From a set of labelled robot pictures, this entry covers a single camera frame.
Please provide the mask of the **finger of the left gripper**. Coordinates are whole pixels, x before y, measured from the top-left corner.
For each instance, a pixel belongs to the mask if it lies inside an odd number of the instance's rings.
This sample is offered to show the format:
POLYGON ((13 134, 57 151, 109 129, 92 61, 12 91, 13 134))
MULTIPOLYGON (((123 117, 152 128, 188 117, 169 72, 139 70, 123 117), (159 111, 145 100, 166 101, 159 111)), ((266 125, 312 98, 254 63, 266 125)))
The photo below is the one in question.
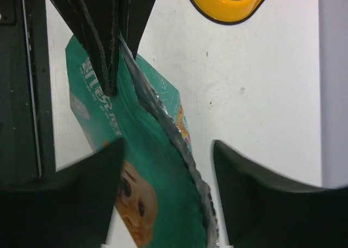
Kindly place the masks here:
POLYGON ((117 94, 119 0, 51 0, 88 53, 102 91, 117 94))
POLYGON ((119 27, 132 55, 136 58, 139 43, 156 0, 119 0, 119 27))

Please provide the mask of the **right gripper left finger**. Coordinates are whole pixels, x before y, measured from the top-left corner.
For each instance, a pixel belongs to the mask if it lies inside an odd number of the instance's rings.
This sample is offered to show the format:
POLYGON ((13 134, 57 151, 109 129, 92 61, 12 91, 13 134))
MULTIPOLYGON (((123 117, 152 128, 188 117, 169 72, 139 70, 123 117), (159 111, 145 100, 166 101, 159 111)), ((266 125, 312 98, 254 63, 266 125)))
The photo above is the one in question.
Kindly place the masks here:
POLYGON ((1 187, 1 247, 100 247, 107 242, 126 141, 52 176, 1 187))

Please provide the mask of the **green pet food bag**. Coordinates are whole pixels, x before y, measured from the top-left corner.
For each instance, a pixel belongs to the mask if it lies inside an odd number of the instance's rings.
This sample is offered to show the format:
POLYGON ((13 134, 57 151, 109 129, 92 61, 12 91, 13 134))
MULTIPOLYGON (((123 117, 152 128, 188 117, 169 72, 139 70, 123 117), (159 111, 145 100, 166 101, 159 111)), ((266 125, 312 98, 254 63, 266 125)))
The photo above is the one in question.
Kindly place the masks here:
POLYGON ((218 247, 210 189, 196 168, 178 90, 122 45, 117 95, 106 96, 72 37, 65 49, 70 106, 91 148, 126 140, 117 211, 138 247, 218 247))

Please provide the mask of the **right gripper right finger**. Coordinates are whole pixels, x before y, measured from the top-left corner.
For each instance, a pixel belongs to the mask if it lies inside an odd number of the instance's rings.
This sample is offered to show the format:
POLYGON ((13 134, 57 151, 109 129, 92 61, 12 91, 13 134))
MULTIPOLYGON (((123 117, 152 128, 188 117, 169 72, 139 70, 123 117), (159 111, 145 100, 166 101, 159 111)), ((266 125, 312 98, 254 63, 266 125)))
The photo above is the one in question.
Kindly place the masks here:
POLYGON ((286 178, 220 140, 213 162, 230 245, 347 247, 347 187, 286 178))

